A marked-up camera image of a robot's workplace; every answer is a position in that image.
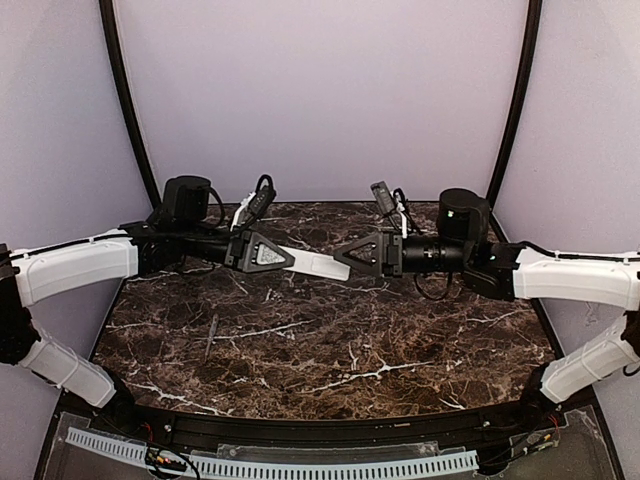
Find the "white battery cover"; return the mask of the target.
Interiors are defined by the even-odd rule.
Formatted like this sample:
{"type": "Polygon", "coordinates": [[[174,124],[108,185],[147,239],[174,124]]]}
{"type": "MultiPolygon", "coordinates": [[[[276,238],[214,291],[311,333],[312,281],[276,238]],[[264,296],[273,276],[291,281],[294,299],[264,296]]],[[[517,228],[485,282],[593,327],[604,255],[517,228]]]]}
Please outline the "white battery cover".
{"type": "Polygon", "coordinates": [[[347,281],[350,277],[350,267],[348,265],[325,254],[313,255],[311,271],[316,276],[337,281],[347,281]]]}

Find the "white remote control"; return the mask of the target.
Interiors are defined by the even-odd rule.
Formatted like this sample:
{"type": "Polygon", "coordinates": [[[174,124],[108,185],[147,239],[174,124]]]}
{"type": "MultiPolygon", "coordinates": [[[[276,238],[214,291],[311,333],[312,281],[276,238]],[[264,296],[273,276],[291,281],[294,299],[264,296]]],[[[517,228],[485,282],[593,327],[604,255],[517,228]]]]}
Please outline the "white remote control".
{"type": "Polygon", "coordinates": [[[288,269],[296,273],[314,275],[311,271],[311,260],[314,254],[319,254],[319,253],[314,253],[310,251],[289,248],[289,247],[282,247],[282,248],[295,257],[294,266],[285,268],[285,269],[288,269]]]}

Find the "metal tweezers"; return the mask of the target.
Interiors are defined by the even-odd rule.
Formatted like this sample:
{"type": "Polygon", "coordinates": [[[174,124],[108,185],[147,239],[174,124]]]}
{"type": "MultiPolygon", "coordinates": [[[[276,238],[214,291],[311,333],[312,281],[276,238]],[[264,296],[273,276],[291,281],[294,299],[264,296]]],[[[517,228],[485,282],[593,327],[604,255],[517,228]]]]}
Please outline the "metal tweezers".
{"type": "Polygon", "coordinates": [[[207,361],[208,358],[209,358],[211,347],[212,347],[212,345],[214,343],[214,339],[215,339],[215,336],[216,336],[218,323],[219,323],[219,316],[217,314],[215,314],[212,317],[212,320],[211,320],[211,323],[210,323],[210,327],[209,327],[209,330],[208,330],[208,335],[206,337],[205,351],[204,351],[204,361],[207,361]]]}

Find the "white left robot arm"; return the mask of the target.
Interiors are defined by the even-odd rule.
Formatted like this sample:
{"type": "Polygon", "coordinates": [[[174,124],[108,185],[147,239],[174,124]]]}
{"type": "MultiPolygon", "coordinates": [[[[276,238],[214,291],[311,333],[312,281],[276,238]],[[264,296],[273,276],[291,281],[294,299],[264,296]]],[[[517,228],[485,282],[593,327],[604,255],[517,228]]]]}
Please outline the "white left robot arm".
{"type": "Polygon", "coordinates": [[[106,280],[130,279],[177,268],[196,258],[244,273],[294,265],[295,258],[253,225],[275,199],[273,179],[259,177],[232,221],[221,212],[206,221],[219,197],[210,180],[178,176],[167,181],[159,206],[143,220],[103,234],[32,250],[1,249],[1,361],[20,366],[102,409],[124,390],[103,368],[35,326],[30,307],[59,293],[106,280]]]}

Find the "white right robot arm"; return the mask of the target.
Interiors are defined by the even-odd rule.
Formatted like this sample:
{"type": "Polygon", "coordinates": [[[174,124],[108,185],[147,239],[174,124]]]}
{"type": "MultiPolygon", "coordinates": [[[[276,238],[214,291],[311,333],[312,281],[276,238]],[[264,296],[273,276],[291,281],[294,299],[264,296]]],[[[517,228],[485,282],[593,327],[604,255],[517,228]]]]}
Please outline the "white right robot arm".
{"type": "Polygon", "coordinates": [[[534,370],[525,404],[547,407],[639,361],[639,255],[550,251],[531,242],[488,239],[491,206],[472,191],[450,188],[438,200],[436,235],[426,236],[408,215],[401,190],[372,185],[381,214],[402,226],[345,245],[341,262],[373,277],[461,275],[478,295],[494,299],[565,299],[623,309],[608,329],[567,356],[534,370]]]}

